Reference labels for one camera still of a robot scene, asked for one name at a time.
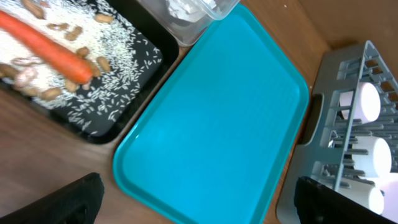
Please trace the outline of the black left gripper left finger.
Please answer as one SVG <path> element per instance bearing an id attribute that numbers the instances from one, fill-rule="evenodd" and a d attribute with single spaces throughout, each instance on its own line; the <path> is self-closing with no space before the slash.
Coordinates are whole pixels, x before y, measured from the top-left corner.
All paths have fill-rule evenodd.
<path id="1" fill-rule="evenodd" d="M 99 173 L 92 172 L 35 202 L 1 217 L 1 223 L 94 223 L 104 196 Z"/>

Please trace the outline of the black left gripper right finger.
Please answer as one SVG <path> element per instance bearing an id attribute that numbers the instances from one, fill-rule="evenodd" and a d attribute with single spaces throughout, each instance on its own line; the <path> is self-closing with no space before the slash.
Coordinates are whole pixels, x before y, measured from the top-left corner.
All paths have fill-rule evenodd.
<path id="1" fill-rule="evenodd" d="M 294 205 L 301 224 L 396 224 L 306 176 L 296 182 Z"/>

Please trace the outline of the large white plate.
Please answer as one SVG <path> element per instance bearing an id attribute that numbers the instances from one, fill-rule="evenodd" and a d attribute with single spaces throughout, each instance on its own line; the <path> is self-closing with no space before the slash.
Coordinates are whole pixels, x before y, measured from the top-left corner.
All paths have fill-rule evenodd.
<path id="1" fill-rule="evenodd" d="M 384 211 L 382 215 L 397 223 L 397 173 L 390 173 L 373 180 L 384 192 Z"/>

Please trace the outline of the bowl with rice and nuts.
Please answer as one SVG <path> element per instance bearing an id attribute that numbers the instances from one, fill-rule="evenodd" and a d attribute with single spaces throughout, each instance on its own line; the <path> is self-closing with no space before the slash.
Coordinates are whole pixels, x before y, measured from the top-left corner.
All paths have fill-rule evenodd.
<path id="1" fill-rule="evenodd" d="M 376 87 L 369 82 L 359 84 L 359 96 L 354 108 L 354 119 L 360 119 L 363 124 L 378 119 L 381 112 L 381 101 Z M 353 91 L 341 93 L 340 106 L 351 106 Z M 344 119 L 348 119 L 349 111 L 341 112 Z"/>

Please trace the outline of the orange carrot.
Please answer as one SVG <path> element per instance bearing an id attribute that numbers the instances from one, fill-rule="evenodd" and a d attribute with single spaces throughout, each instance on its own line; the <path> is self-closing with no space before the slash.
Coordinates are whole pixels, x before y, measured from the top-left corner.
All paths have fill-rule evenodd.
<path id="1" fill-rule="evenodd" d="M 1 29 L 67 79 L 77 84 L 91 80 L 93 71 L 82 58 L 4 11 L 1 11 Z"/>

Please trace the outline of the white napkin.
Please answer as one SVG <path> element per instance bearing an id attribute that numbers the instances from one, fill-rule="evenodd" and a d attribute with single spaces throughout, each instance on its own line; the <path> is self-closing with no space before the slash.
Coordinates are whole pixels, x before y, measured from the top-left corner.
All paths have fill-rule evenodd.
<path id="1" fill-rule="evenodd" d="M 216 18 L 220 19 L 216 1 L 189 1 L 189 0 L 166 0 L 167 10 L 169 14 L 176 18 L 187 22 L 198 22 L 201 18 L 206 16 L 206 12 L 201 8 L 201 5 L 214 10 L 216 9 Z"/>

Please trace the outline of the frosted white cup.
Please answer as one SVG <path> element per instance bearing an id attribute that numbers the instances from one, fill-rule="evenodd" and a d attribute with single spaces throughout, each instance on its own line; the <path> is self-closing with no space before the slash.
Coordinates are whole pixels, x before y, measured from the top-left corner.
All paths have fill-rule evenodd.
<path id="1" fill-rule="evenodd" d="M 384 196 L 381 190 L 369 184 L 342 178 L 349 188 L 340 187 L 338 193 L 381 215 L 384 211 Z"/>

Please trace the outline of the white bowl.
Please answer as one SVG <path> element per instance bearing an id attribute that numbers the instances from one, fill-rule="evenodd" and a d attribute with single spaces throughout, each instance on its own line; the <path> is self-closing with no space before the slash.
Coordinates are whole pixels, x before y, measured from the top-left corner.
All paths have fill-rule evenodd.
<path id="1" fill-rule="evenodd" d="M 392 168 L 392 155 L 388 143 L 375 136 L 358 136 L 352 149 L 365 149 L 367 155 L 353 154 L 354 168 L 364 171 L 365 177 L 384 177 Z"/>

